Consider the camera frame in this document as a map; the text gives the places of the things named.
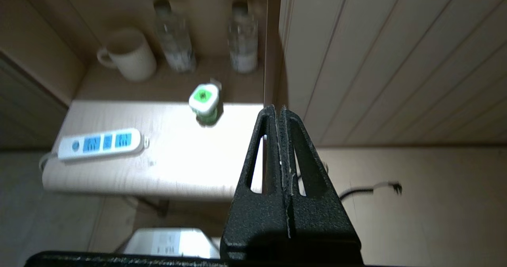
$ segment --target coffee mug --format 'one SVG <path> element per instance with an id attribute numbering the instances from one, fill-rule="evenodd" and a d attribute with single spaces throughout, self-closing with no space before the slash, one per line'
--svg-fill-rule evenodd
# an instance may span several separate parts
<path id="1" fill-rule="evenodd" d="M 107 68 L 118 68 L 125 79 L 144 81 L 153 75 L 157 61 L 141 31 L 120 29 L 97 52 L 98 61 Z"/>

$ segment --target mug handle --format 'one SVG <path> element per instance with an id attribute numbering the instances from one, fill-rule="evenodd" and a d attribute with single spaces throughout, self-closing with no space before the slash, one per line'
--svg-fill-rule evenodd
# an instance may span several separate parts
<path id="1" fill-rule="evenodd" d="M 117 68 L 116 64 L 114 64 L 114 62 L 109 57 L 109 52 L 107 52 L 107 49 L 105 47 L 100 48 L 97 51 L 97 60 L 107 68 L 111 69 Z"/>

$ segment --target wooden shelf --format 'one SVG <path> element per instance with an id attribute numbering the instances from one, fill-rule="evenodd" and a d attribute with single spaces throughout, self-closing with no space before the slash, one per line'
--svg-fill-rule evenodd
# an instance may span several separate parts
<path id="1" fill-rule="evenodd" d="M 92 65 L 85 75 L 75 99 L 95 101 L 182 101 L 197 85 L 210 78 L 221 82 L 224 103 L 263 103 L 264 67 L 250 74 L 238 74 L 230 66 L 228 57 L 201 58 L 194 73 L 178 74 L 163 59 L 157 61 L 157 72 L 145 82 L 132 83 L 118 70 Z"/>

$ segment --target plastic water bottle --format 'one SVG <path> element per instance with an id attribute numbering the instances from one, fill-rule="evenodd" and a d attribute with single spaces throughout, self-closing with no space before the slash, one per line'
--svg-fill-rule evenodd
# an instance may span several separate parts
<path id="1" fill-rule="evenodd" d="M 248 14 L 248 4 L 235 1 L 229 21 L 229 51 L 236 72 L 248 73 L 257 68 L 257 20 Z"/>
<path id="2" fill-rule="evenodd" d="M 157 14 L 155 28 L 167 63 L 176 72 L 194 71 L 197 63 L 187 21 L 172 12 L 168 0 L 156 0 L 153 6 Z"/>

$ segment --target white power strip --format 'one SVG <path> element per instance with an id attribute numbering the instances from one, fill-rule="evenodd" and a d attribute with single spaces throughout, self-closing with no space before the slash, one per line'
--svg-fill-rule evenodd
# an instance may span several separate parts
<path id="1" fill-rule="evenodd" d="M 66 161 L 131 154 L 147 146 L 148 139 L 135 128 L 71 135 L 60 141 L 58 159 Z"/>

